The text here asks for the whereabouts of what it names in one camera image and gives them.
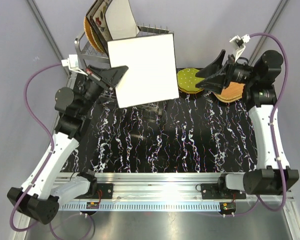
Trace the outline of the green polka dot plate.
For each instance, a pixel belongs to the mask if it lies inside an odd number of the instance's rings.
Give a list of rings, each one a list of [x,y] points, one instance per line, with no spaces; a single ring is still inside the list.
[[[199,69],[196,68],[184,68],[177,73],[178,87],[185,90],[197,91],[201,88],[196,88],[196,84],[201,81],[201,78],[196,77],[196,73]]]

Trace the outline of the yellow polka dot plate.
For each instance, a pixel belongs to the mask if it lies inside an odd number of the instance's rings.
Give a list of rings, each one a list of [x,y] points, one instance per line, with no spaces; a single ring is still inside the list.
[[[183,89],[183,88],[181,88],[181,87],[178,87],[178,89],[179,89],[181,92],[183,92],[183,93],[191,94],[191,95],[198,94],[198,93],[204,91],[204,89],[199,89],[199,90],[186,90],[186,89]]]

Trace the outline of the white square plate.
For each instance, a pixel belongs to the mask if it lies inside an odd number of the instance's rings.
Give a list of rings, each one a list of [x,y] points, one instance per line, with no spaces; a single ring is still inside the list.
[[[174,34],[108,42],[110,66],[127,66],[115,88],[119,108],[179,98]]]

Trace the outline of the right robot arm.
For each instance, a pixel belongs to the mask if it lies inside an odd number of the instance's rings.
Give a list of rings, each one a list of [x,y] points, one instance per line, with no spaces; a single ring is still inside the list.
[[[216,192],[223,199],[235,191],[249,195],[282,195],[299,180],[285,156],[278,126],[274,81],[282,71],[283,56],[275,50],[265,51],[255,65],[237,63],[234,55],[221,50],[218,57],[196,77],[195,86],[220,94],[230,83],[243,84],[242,100],[254,128],[257,146],[257,169],[245,173],[225,173],[217,182]]]

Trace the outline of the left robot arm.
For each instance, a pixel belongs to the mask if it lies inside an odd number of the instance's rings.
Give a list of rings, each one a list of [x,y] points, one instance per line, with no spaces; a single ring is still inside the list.
[[[83,71],[86,80],[82,90],[70,87],[57,90],[54,108],[59,119],[54,133],[48,134],[50,144],[21,187],[12,187],[7,193],[14,213],[19,212],[47,225],[54,219],[59,207],[79,196],[91,199],[99,193],[97,178],[87,172],[78,173],[62,186],[53,185],[65,161],[87,132],[90,110],[103,91],[115,89],[128,69],[126,65],[108,69],[89,65]]]

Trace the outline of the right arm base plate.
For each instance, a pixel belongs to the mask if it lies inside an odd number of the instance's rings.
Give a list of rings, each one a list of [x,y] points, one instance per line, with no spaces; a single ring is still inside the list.
[[[247,198],[244,192],[221,188],[217,183],[201,183],[199,186],[203,200],[244,200]]]

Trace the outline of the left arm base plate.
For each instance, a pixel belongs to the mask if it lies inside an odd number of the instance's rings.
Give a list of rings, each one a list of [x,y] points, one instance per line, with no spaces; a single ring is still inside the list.
[[[113,198],[114,184],[113,183],[98,183],[96,190],[92,195],[79,195],[75,199],[105,199],[111,200]]]

